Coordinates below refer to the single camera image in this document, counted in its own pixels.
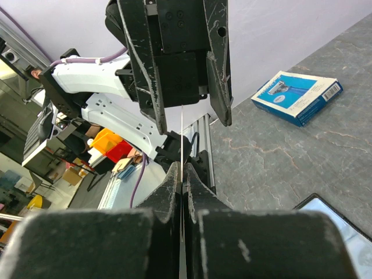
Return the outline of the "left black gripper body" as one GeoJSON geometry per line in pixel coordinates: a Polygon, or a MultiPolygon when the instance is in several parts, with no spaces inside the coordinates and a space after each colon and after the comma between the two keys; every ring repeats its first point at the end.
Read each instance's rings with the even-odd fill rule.
{"type": "Polygon", "coordinates": [[[202,1],[134,1],[145,13],[163,106],[193,105],[206,98],[210,49],[202,1]]]}

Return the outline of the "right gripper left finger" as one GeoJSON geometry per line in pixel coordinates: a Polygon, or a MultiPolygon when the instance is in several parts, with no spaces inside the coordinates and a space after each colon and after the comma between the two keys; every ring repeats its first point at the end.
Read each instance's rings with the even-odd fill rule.
{"type": "Polygon", "coordinates": [[[2,278],[177,278],[180,164],[137,207],[45,211],[24,218],[1,256],[2,278]]]}

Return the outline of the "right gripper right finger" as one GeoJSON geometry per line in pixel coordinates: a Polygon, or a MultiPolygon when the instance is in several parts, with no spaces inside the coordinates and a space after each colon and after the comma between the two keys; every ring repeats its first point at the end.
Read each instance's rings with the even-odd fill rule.
{"type": "Polygon", "coordinates": [[[342,237],[324,213],[236,211],[190,164],[183,170],[188,278],[356,278],[342,237]]]}

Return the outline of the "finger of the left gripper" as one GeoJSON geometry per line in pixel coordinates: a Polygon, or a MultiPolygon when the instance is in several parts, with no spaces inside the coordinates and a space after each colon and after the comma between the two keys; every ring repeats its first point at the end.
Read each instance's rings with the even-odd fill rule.
{"type": "Polygon", "coordinates": [[[166,115],[144,1],[118,1],[141,113],[167,133],[166,115]]]}
{"type": "Polygon", "coordinates": [[[206,54],[210,104],[224,126],[232,124],[227,1],[203,1],[210,50],[206,54]]]}

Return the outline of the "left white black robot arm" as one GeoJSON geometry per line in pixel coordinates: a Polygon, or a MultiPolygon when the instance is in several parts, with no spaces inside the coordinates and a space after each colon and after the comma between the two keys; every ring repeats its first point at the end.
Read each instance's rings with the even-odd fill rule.
{"type": "Polygon", "coordinates": [[[121,136],[154,159],[186,160],[190,145],[167,129],[165,110],[209,99],[232,123],[227,1],[110,1],[105,24],[123,44],[108,58],[66,52],[40,75],[71,119],[121,136]]]}

